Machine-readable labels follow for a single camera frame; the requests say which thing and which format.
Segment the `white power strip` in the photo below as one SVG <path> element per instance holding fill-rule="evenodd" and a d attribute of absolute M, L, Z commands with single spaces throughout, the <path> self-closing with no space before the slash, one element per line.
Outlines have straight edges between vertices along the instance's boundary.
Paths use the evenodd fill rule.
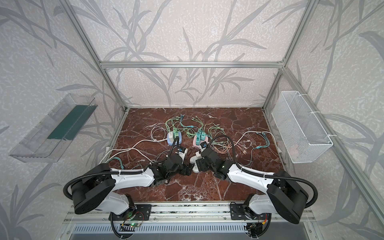
<path fill-rule="evenodd" d="M 190 163 L 193 165 L 192 171 L 194 173 L 199 173 L 199 168 L 197 166 L 197 160 L 200 160 L 202 158 L 200 152 L 196 152 L 194 156 L 190 158 Z"/>

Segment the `white charger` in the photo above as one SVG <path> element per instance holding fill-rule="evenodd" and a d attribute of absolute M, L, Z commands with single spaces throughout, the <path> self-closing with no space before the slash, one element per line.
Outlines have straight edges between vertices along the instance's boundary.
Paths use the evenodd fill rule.
<path fill-rule="evenodd" d="M 170 142 L 173 142 L 173 141 L 174 141 L 174 134 L 173 134 L 173 132 L 168 132 L 168 140 L 169 140 Z"/>

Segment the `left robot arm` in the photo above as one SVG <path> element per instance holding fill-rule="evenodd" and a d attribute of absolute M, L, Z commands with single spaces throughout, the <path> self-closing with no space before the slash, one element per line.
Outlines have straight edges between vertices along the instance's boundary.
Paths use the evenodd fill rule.
<path fill-rule="evenodd" d="M 73 201 L 77 215 L 93 210 L 121 215 L 135 205 L 130 197 L 116 193 L 117 190 L 164 185 L 175 175 L 191 175 L 193 167 L 184 164 L 184 159 L 176 154 L 141 170 L 117 170 L 100 164 L 67 182 L 63 193 Z"/>

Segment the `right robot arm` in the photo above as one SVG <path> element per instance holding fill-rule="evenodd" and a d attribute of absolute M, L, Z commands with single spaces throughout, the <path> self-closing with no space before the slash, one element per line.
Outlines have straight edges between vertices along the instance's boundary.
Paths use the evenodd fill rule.
<path fill-rule="evenodd" d="M 191 157 L 193 172 L 212 171 L 221 180 L 254 188 L 262 195 L 251 194 L 244 202 L 248 218 L 252 215 L 278 214 L 292 224 L 298 224 L 304 209 L 318 199 L 317 188 L 311 182 L 290 176 L 284 170 L 277 173 L 261 172 L 240 165 L 237 161 L 223 160 L 211 148 L 205 148 Z"/>

